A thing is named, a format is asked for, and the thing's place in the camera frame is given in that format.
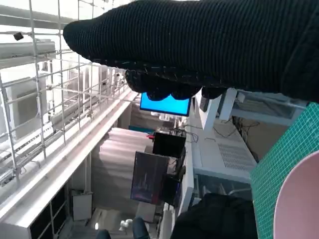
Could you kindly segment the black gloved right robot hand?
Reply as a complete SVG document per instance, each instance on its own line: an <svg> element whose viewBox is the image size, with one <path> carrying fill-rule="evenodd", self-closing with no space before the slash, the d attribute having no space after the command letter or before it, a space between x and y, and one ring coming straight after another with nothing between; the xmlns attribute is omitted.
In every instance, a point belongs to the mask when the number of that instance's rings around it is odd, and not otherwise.
<svg viewBox="0 0 319 239"><path fill-rule="evenodd" d="M71 22L63 37L153 101L229 88L319 100L316 0L138 0Z"/></svg>

